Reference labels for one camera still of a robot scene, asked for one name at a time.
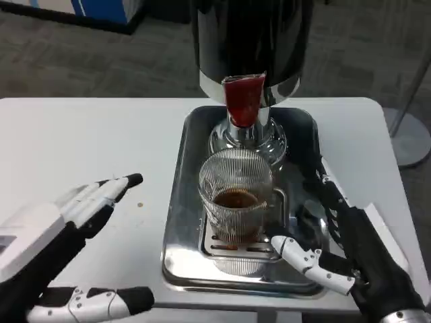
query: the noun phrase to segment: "metal pole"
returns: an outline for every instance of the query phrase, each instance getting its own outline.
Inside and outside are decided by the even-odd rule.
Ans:
[[[399,130],[399,126],[401,125],[401,122],[404,119],[405,114],[410,108],[411,102],[413,101],[414,96],[419,90],[419,87],[425,77],[425,74],[430,66],[431,63],[431,38],[429,39],[427,43],[427,49],[425,50],[425,54],[422,57],[422,60],[419,64],[419,68],[416,71],[416,74],[413,78],[412,83],[405,91],[402,99],[401,99],[401,107],[398,111],[397,116],[395,117],[391,128],[389,129],[389,134],[391,135],[391,138],[395,137]]]

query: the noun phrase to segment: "dark liquid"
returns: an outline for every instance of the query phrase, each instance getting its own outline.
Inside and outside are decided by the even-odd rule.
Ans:
[[[233,190],[222,192],[214,198],[214,203],[231,209],[245,209],[258,203],[257,198],[246,191]]]

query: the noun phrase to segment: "glass cup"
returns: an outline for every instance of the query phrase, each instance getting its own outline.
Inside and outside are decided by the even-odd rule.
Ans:
[[[248,149],[219,151],[202,165],[199,194],[219,239],[256,242],[273,196],[271,167]]]

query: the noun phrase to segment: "drip tray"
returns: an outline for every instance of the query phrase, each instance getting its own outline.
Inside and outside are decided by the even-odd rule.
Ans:
[[[286,129],[285,113],[294,110],[299,111],[272,108],[271,113]],[[280,259],[264,235],[253,244],[230,246],[213,233],[197,191],[198,173],[209,155],[209,135],[225,117],[226,108],[200,107],[185,121],[164,236],[165,279],[186,291],[318,297],[322,287]],[[283,223],[297,234],[300,228],[293,214],[311,197],[293,164],[286,162],[278,176],[283,180],[276,178],[277,186],[289,196],[290,214]]]
[[[278,254],[274,251],[269,238],[261,234],[259,239],[252,244],[232,245],[221,241],[214,234],[209,221],[205,221],[205,230],[203,230],[203,252],[212,257],[224,258],[249,258],[251,260],[260,260],[261,262],[270,262],[279,260]]]

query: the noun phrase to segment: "white table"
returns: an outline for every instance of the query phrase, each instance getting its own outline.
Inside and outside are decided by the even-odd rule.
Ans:
[[[52,201],[80,184],[141,172],[144,183],[117,205],[108,225],[53,285],[149,286],[156,305],[164,308],[357,311],[350,297],[330,291],[310,301],[187,293],[165,283],[160,256],[183,122],[192,109],[215,104],[210,99],[0,100],[0,220],[24,203]],[[322,153],[346,194],[358,207],[376,203],[428,303],[424,262],[381,107],[365,98],[292,99],[282,106],[312,114]],[[126,321],[141,322],[145,315]]]

